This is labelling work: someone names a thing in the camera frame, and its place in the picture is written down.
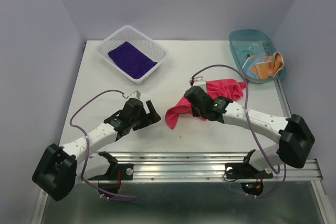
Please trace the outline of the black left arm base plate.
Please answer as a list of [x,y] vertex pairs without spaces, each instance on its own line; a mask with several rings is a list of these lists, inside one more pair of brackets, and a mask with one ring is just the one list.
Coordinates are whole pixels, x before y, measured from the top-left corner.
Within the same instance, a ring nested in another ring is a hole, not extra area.
[[133,170],[134,170],[134,165],[131,163],[110,165],[104,174],[99,173],[98,175],[91,176],[88,179],[89,180],[110,180],[110,181],[126,180],[126,181],[129,181],[133,179]]

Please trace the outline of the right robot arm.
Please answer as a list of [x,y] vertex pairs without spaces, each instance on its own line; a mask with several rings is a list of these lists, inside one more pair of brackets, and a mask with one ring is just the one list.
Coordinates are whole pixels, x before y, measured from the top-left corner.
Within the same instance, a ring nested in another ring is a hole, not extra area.
[[189,88],[184,98],[191,104],[194,117],[239,126],[274,142],[263,150],[249,151],[241,163],[227,164],[228,179],[257,179],[266,169],[282,164],[305,166],[315,139],[301,116],[285,118],[248,110],[229,98],[213,99],[199,86]]

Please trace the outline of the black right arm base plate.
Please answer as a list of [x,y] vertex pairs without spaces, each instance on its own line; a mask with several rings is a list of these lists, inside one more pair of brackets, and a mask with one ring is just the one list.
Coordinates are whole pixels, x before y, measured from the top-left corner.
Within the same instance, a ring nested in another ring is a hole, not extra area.
[[273,174],[269,174],[265,170],[260,172],[249,164],[227,163],[225,165],[224,178],[228,180],[271,179],[273,178]]

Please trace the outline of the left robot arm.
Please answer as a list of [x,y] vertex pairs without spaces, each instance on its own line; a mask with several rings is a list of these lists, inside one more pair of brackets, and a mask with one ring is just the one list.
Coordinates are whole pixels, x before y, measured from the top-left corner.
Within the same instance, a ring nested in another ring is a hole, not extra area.
[[84,137],[63,146],[49,145],[33,173],[32,181],[54,200],[62,200],[75,186],[78,166],[84,164],[89,155],[116,142],[131,130],[136,131],[161,120],[150,100],[146,101],[146,105],[149,113],[146,113],[142,101],[129,98],[123,109]]

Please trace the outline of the pink towel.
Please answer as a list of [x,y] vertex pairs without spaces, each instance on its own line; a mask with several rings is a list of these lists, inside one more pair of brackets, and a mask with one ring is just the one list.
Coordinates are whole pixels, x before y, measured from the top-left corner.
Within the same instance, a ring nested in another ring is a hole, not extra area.
[[[212,99],[223,96],[233,101],[238,101],[244,96],[243,90],[245,87],[246,85],[243,81],[238,82],[235,79],[206,81],[207,94]],[[176,127],[181,114],[192,114],[191,104],[184,97],[175,106],[169,108],[165,114],[165,122],[170,129],[173,130]]]

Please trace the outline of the purple towel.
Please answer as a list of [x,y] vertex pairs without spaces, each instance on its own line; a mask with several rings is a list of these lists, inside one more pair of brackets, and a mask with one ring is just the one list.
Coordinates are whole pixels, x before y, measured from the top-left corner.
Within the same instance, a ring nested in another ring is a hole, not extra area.
[[124,42],[109,51],[108,56],[116,66],[133,79],[142,78],[157,64],[129,42]]

